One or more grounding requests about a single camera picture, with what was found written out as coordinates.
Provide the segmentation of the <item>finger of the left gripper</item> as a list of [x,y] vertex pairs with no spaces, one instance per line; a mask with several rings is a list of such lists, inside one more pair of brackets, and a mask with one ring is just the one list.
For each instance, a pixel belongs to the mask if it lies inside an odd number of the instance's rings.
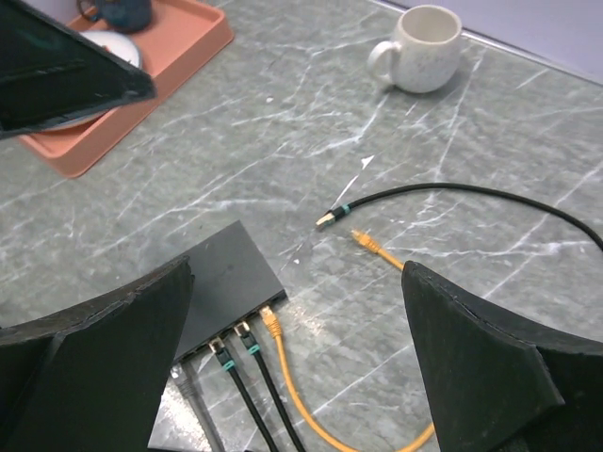
[[151,75],[24,1],[1,3],[1,138],[153,99]]

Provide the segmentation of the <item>black network switch box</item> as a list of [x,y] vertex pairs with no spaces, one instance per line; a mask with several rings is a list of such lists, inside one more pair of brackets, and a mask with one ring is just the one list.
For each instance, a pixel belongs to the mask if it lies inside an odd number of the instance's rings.
[[182,362],[286,291],[238,220],[184,252],[194,277],[174,360]]

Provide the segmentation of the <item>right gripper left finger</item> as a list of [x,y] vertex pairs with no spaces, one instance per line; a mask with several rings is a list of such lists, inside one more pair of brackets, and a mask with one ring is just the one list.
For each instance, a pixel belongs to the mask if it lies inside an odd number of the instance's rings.
[[1,330],[4,451],[144,451],[187,317],[186,256]]

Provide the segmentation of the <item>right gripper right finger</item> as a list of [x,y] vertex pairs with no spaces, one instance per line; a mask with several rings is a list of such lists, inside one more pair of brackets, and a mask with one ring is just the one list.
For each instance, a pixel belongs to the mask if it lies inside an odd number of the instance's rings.
[[443,451],[599,451],[602,345],[477,297],[420,263],[405,310]]

